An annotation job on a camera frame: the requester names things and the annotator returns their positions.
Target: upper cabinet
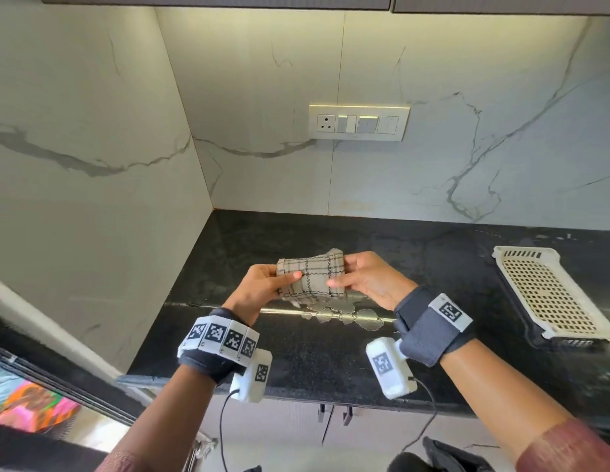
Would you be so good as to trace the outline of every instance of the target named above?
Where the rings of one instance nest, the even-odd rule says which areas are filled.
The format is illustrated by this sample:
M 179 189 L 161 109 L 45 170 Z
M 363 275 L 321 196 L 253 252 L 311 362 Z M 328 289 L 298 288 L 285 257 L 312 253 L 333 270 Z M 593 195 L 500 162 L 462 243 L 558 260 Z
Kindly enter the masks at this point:
M 390 0 L 42 0 L 74 5 L 152 5 L 233 8 L 388 10 Z
M 396 0 L 397 13 L 610 15 L 610 0 Z

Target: hand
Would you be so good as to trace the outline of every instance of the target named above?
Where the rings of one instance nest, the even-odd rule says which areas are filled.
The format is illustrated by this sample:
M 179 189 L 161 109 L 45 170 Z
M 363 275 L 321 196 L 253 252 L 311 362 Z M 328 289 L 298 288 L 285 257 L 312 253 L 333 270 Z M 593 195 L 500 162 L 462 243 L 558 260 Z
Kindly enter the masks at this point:
M 327 285 L 343 286 L 370 296 L 380 307 L 395 307 L 418 285 L 392 268 L 374 252 L 344 256 L 347 273 L 331 278 Z
M 222 306 L 230 309 L 248 326 L 252 326 L 263 305 L 278 298 L 279 288 L 294 283 L 303 276 L 301 272 L 286 273 L 279 277 L 276 274 L 276 265 L 251 266 Z

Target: wrist-mounted device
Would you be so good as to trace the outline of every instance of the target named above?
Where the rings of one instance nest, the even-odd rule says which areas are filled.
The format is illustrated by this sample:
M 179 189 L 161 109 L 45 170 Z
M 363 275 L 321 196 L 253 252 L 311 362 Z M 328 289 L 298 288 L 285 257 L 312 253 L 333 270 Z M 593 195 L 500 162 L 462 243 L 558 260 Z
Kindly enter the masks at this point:
M 471 317 L 446 294 L 436 295 L 425 286 L 408 294 L 394 312 L 401 339 L 377 338 L 366 345 L 366 355 L 388 399 L 417 389 L 406 359 L 431 367 L 443 354 L 475 337 Z
M 259 333 L 226 308 L 197 318 L 178 346 L 178 362 L 191 366 L 220 385 L 230 373 L 233 398 L 259 402 L 268 382 L 272 353 L 257 348 Z

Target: person's left hand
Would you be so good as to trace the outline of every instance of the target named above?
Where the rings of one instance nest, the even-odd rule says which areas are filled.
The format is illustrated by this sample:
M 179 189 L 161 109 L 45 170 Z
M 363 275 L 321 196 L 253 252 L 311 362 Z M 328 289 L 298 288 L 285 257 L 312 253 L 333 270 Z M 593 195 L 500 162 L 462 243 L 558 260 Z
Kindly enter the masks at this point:
M 259 317 L 263 305 L 276 300 L 278 289 L 294 283 L 302 277 L 301 272 L 286 273 L 279 277 L 276 265 L 253 265 L 243 277 L 239 286 L 222 305 L 230 309 L 248 326 Z

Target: wristband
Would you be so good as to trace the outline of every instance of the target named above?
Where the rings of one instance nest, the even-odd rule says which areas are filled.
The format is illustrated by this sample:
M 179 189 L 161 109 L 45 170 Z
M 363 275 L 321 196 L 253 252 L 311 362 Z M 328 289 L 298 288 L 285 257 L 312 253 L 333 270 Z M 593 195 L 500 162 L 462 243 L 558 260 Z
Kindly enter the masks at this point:
M 426 286 L 408 294 L 394 312 L 394 325 L 401 332 L 399 350 L 428 367 L 474 337 L 471 317 L 446 294 L 435 295 Z
M 230 309 L 216 308 L 197 318 L 178 346 L 178 362 L 193 367 L 221 384 L 233 371 L 246 369 L 259 341 Z

